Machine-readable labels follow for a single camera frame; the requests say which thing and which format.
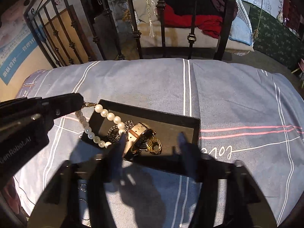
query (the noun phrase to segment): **light blue pillow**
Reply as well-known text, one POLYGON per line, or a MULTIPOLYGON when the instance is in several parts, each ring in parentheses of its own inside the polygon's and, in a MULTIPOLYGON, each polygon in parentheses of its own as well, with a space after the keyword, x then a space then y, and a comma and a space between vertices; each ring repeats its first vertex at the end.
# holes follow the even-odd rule
POLYGON ((252 33, 242 19, 236 17, 232 22, 229 39, 252 45, 252 33))

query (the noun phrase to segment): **black box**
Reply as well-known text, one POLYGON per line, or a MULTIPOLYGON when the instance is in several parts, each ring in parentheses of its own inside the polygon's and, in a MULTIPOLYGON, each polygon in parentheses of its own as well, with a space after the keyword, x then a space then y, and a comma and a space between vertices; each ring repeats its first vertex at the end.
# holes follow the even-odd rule
MULTIPOLYGON (((99 101, 99 104, 104 109, 114 113, 115 116, 119 116, 123 122, 132 120, 135 125, 138 122, 146 123, 156 132, 156 137, 162 143, 162 152, 159 155, 152 155, 149 152, 142 151, 139 155, 126 160, 157 170, 186 175, 179 155, 177 135, 183 132, 189 142, 198 145, 200 119, 119 104, 103 99, 99 101)), ((113 121, 105 119, 100 113, 95 111, 89 120, 89 124, 92 132, 105 142, 108 141, 107 132, 115 125, 113 121)), ((88 138, 86 133, 83 133, 82 140, 99 148, 93 140, 88 138)), ((109 151, 111 146, 107 149, 103 148, 104 153, 109 151)))

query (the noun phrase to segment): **red cloth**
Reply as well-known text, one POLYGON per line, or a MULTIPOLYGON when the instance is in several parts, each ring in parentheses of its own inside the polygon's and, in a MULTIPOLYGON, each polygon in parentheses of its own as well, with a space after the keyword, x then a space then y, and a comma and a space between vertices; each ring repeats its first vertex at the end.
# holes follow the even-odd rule
MULTIPOLYGON (((166 4, 164 20, 166 26, 191 28, 192 15, 176 15, 173 8, 166 4)), ((222 17, 217 15, 197 15, 195 17, 195 26, 201 29, 204 34, 218 39, 222 28, 222 21, 222 17)))

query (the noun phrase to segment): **white bead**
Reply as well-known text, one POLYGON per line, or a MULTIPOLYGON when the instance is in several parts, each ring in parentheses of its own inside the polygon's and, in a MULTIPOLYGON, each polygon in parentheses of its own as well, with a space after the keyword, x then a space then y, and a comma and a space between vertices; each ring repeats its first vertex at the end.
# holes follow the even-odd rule
POLYGON ((93 132, 88 133, 88 138, 89 139, 92 140, 94 138, 94 136, 95 136, 95 134, 93 132))
POLYGON ((91 127, 88 127, 88 128, 85 129, 85 133, 86 133, 86 134, 88 134, 88 133, 90 133, 90 132, 92 132, 91 127))
POLYGON ((102 110, 103 110, 102 105, 98 104, 98 105, 95 106, 95 111, 96 111, 97 113, 102 112, 102 110))
POLYGON ((113 113, 109 113, 109 114, 107 115, 107 119, 108 119, 109 121, 113 121, 113 120, 114 120, 114 117, 115 117, 115 115, 114 115, 113 113))
POLYGON ((82 123, 83 128, 88 128, 90 125, 87 121, 82 123))
POLYGON ((100 142, 100 138, 98 136, 94 136, 93 141, 98 144, 100 142))
POLYGON ((77 118, 80 118, 80 117, 82 117, 82 111, 76 111, 75 112, 75 116, 77 117, 77 118))
POLYGON ((115 124, 119 124, 119 123, 121 122, 121 118, 120 118, 119 116, 116 116, 116 117, 114 118, 113 122, 114 122, 115 124))
POLYGON ((102 112, 100 113, 102 117, 107 117, 109 112, 106 109, 103 109, 102 112))
POLYGON ((117 128, 123 129, 123 128, 125 128, 125 124, 123 122, 120 122, 119 124, 117 124, 117 128))
POLYGON ((87 121, 87 119, 84 116, 79 117, 78 120, 81 124, 87 121))
POLYGON ((109 141, 108 141, 108 142, 106 142, 106 143, 105 143, 105 148, 107 148, 107 147, 108 147, 109 145, 111 145, 111 144, 112 144, 112 143, 111 143, 111 142, 109 142, 109 141))
POLYGON ((105 142, 103 140, 101 140, 99 143, 98 143, 99 147, 105 147, 105 142))
POLYGON ((118 130, 118 134, 119 135, 122 135, 122 134, 125 134, 125 133, 127 133, 127 131, 125 131, 124 129, 118 130))

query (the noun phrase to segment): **chair leg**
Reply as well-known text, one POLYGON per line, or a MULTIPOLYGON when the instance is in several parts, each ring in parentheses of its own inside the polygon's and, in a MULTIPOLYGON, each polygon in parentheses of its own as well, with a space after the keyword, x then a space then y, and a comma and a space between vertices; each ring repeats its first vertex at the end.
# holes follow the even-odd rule
POLYGON ((293 74, 293 73, 297 72, 298 70, 300 70, 300 68, 297 68, 296 70, 292 71, 291 73, 293 74))

